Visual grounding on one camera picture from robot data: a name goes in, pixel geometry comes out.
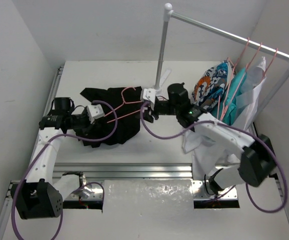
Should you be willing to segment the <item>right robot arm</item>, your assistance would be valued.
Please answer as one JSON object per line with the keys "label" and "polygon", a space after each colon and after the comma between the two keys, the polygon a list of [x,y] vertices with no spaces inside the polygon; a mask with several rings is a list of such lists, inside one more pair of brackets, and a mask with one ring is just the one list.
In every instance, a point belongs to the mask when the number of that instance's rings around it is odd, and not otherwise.
{"label": "right robot arm", "polygon": [[211,174],[207,190],[217,195],[225,188],[246,184],[259,187],[277,167],[276,156],[271,140],[266,135],[254,136],[247,131],[227,125],[216,119],[203,108],[192,104],[188,92],[182,83],[173,83],[168,88],[168,100],[160,101],[154,88],[145,88],[140,94],[143,102],[140,110],[142,122],[153,122],[160,115],[175,116],[178,123],[186,131],[198,133],[214,141],[210,153],[204,153],[205,164],[214,164],[224,151],[228,151],[239,159],[239,164],[228,168],[220,168],[215,172],[203,170]]}

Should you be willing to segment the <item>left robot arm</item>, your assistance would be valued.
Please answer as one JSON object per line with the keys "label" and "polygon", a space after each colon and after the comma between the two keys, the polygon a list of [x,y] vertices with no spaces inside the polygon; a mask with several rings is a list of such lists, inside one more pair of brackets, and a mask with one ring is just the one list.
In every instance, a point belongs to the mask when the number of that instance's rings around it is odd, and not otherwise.
{"label": "left robot arm", "polygon": [[39,122],[38,143],[23,183],[12,188],[11,195],[21,219],[57,218],[64,200],[80,187],[80,174],[68,172],[53,182],[56,158],[69,130],[90,127],[97,114],[97,105],[88,105],[75,114],[75,104],[69,97],[56,97],[50,111]]}

